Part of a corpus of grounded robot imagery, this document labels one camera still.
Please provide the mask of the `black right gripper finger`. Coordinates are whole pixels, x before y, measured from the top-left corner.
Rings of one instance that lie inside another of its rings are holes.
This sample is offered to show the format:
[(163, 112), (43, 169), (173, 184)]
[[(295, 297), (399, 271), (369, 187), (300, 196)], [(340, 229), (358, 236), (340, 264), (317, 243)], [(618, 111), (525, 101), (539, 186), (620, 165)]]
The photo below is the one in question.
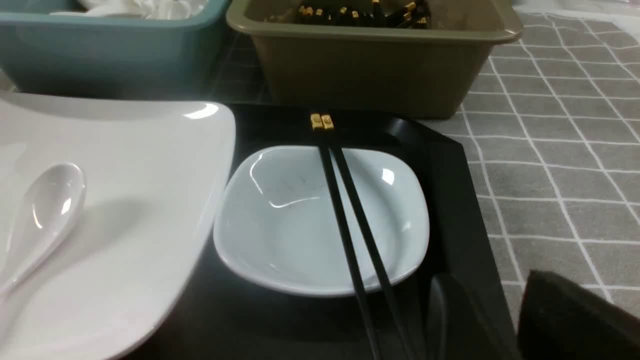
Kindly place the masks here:
[(519, 311), (518, 348), (525, 360), (637, 360), (640, 322), (564, 276), (533, 270)]

